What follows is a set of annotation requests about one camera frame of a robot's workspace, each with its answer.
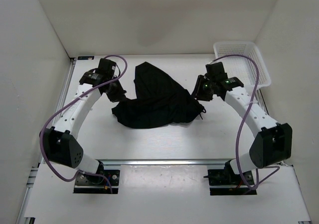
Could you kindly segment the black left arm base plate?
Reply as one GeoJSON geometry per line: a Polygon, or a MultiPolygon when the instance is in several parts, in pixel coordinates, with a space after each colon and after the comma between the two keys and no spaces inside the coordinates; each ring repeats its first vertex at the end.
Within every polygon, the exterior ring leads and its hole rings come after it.
{"type": "Polygon", "coordinates": [[[118,194],[120,170],[100,168],[99,176],[78,174],[73,188],[74,194],[118,194]]]}

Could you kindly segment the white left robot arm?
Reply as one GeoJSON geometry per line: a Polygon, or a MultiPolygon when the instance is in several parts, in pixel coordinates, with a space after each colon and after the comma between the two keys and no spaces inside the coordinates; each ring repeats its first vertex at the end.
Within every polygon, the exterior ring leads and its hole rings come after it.
{"type": "Polygon", "coordinates": [[[39,135],[42,156],[51,171],[63,181],[70,182],[73,178],[63,177],[53,167],[53,162],[87,174],[93,184],[103,182],[105,173],[100,169],[101,162],[85,154],[77,138],[93,105],[102,94],[117,92],[121,77],[114,72],[85,72],[70,103],[49,118],[42,128],[39,135]]]}

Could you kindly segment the black shorts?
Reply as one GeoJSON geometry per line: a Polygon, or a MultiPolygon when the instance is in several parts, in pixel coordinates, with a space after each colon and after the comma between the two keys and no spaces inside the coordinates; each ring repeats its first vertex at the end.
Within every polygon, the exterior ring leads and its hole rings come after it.
{"type": "Polygon", "coordinates": [[[191,123],[206,110],[189,91],[156,66],[144,62],[135,67],[136,99],[120,101],[112,114],[133,129],[191,123]]]}

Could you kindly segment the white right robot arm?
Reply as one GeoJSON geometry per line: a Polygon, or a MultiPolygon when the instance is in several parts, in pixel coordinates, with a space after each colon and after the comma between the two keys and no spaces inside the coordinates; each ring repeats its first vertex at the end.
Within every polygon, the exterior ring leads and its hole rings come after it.
{"type": "Polygon", "coordinates": [[[224,179],[229,184],[237,183],[244,172],[262,169],[291,157],[291,126],[288,123],[280,124],[267,115],[251,100],[252,96],[238,78],[213,82],[199,75],[192,95],[200,101],[211,101],[213,95],[221,97],[240,115],[254,136],[249,152],[237,155],[225,164],[224,179]]]}

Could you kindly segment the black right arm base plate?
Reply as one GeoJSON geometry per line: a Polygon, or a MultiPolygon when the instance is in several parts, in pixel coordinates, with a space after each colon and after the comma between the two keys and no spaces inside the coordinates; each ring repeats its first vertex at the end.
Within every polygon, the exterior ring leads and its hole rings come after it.
{"type": "Polygon", "coordinates": [[[208,180],[210,196],[257,195],[257,191],[251,191],[239,174],[234,174],[229,162],[222,169],[208,169],[203,178],[208,180]]]}

